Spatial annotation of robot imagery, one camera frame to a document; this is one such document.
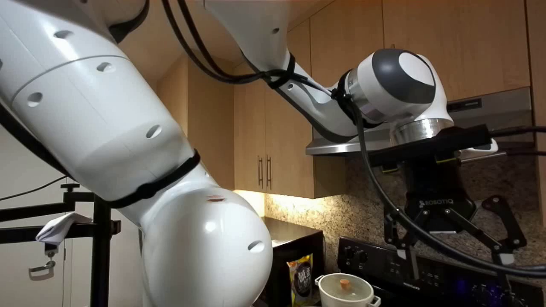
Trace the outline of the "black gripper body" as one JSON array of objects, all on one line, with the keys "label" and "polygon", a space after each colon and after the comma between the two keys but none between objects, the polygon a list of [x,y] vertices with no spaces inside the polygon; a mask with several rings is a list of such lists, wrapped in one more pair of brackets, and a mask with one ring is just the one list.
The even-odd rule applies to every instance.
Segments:
[{"label": "black gripper body", "polygon": [[462,227],[445,212],[455,212],[470,221],[474,202],[467,197],[457,159],[434,157],[411,159],[402,164],[405,185],[404,214],[428,234],[457,234]]}]

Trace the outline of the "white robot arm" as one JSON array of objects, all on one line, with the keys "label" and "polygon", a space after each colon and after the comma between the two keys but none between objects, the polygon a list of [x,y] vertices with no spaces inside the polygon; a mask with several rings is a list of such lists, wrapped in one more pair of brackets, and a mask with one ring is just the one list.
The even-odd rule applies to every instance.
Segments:
[{"label": "white robot arm", "polygon": [[[433,65],[380,50],[334,86],[286,48],[283,0],[199,0],[257,77],[332,142],[390,125],[404,142],[453,122]],[[272,248],[252,207],[218,186],[156,94],[119,50],[143,7],[109,0],[0,0],[0,94],[44,159],[117,209],[143,234],[151,307],[252,307]]]}]

